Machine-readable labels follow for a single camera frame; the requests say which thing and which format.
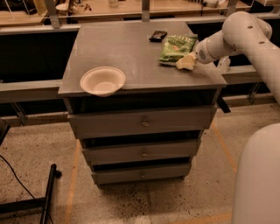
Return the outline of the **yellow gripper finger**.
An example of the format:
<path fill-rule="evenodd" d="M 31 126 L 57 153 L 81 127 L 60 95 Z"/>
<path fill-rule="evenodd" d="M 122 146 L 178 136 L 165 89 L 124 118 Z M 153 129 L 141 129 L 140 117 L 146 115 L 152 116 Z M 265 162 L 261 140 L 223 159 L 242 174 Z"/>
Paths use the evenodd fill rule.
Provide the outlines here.
<path fill-rule="evenodd" d="M 179 59 L 176 62 L 177 69 L 188 69 L 193 70 L 194 66 L 196 64 L 196 54 L 195 52 L 190 52 L 186 56 L 184 56 L 182 59 Z"/>

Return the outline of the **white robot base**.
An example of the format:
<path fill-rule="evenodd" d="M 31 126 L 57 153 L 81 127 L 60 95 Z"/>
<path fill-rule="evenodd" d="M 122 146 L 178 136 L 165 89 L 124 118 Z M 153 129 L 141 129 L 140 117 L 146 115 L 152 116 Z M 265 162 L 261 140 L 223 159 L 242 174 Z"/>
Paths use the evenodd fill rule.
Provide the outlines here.
<path fill-rule="evenodd" d="M 238 164 L 232 224 L 280 224 L 280 124 L 259 129 Z"/>

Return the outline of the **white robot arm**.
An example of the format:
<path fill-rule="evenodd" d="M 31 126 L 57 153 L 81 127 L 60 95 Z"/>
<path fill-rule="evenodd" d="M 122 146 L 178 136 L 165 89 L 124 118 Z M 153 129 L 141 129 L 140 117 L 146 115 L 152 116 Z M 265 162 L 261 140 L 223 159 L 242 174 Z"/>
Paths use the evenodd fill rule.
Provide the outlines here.
<path fill-rule="evenodd" d="M 204 38 L 192 52 L 179 59 L 176 67 L 193 70 L 197 62 L 208 64 L 244 54 L 280 104 L 280 48 L 270 37 L 269 24 L 250 13 L 237 11 L 227 17 L 220 31 Z"/>

